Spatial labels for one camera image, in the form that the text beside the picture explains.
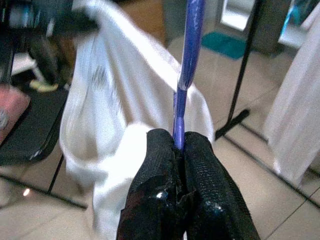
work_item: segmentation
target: white cloth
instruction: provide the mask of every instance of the white cloth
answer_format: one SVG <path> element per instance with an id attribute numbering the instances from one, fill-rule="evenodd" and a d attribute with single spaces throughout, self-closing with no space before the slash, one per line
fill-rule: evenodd
<path id="1" fill-rule="evenodd" d="M 94 183 L 95 225 L 115 239 L 129 185 L 144 160 L 146 132 L 172 132 L 181 66 L 116 4 L 91 0 L 75 6 L 85 6 L 99 31 L 77 39 L 60 146 L 67 171 L 83 186 Z M 188 90 L 185 129 L 214 139 L 207 103 L 194 85 Z"/>
<path id="2" fill-rule="evenodd" d="M 275 155 L 275 170 L 299 184 L 320 150 L 320 14 L 285 76 L 264 133 Z"/>

